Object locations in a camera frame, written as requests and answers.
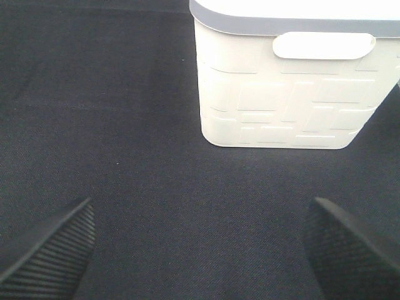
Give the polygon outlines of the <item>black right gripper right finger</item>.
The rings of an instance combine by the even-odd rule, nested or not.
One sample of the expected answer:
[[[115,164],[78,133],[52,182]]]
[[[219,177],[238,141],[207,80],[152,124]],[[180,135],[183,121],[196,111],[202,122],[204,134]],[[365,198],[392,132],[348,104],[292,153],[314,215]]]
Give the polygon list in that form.
[[[311,201],[304,249],[326,299],[399,299],[399,243],[330,200]]]

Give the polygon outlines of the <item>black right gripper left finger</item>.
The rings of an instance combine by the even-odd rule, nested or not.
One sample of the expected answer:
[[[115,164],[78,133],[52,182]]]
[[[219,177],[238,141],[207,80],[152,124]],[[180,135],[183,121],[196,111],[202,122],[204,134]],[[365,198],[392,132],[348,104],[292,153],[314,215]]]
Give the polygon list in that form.
[[[1,299],[73,299],[96,243],[91,198],[1,246]]]

